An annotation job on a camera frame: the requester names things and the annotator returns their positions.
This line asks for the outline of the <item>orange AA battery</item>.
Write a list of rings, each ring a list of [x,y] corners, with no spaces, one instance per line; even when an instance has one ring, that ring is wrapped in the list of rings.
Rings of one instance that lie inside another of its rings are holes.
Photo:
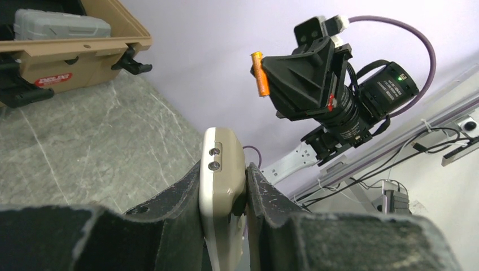
[[[256,79],[256,85],[260,97],[266,97],[270,95],[267,75],[262,67],[263,54],[260,51],[256,51],[251,54],[252,70]]]

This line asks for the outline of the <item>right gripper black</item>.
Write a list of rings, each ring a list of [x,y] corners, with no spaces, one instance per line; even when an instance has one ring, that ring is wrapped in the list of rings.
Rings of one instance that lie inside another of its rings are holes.
[[[350,112],[353,94],[344,82],[351,46],[335,47],[331,38],[324,37],[303,48],[298,54],[263,57],[277,117],[297,121],[326,112]]]

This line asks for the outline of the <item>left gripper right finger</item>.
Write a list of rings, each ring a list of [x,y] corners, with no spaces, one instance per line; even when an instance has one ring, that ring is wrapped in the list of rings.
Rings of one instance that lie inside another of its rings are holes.
[[[460,270],[442,232],[414,215],[312,213],[246,168],[251,270]]]

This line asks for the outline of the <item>beige remote control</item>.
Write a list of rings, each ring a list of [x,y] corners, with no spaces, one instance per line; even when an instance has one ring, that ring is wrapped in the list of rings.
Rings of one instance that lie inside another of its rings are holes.
[[[229,128],[208,128],[199,173],[199,212],[213,270],[235,270],[241,259],[246,202],[241,143]]]

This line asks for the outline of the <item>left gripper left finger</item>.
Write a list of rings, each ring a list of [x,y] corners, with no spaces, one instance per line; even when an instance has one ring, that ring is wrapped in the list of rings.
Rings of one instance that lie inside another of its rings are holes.
[[[3,204],[1,269],[201,270],[199,171],[123,214],[97,204]]]

